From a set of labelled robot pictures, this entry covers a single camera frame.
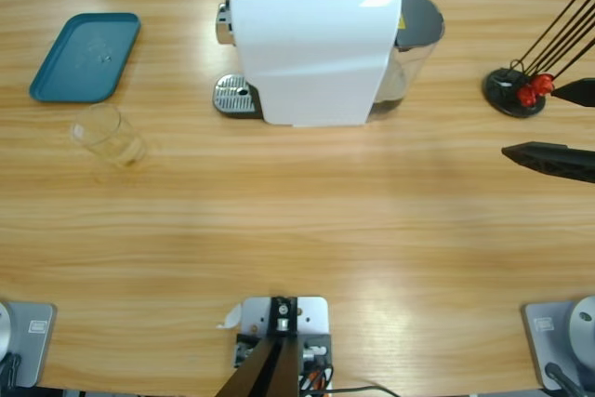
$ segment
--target blue tray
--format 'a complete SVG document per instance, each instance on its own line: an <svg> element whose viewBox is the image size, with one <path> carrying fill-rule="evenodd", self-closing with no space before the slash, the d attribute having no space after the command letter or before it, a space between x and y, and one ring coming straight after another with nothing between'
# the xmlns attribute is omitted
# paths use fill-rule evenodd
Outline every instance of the blue tray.
<svg viewBox="0 0 595 397"><path fill-rule="evenodd" d="M115 90L134 41L139 17L86 13L70 18L29 87L43 102L100 102Z"/></svg>

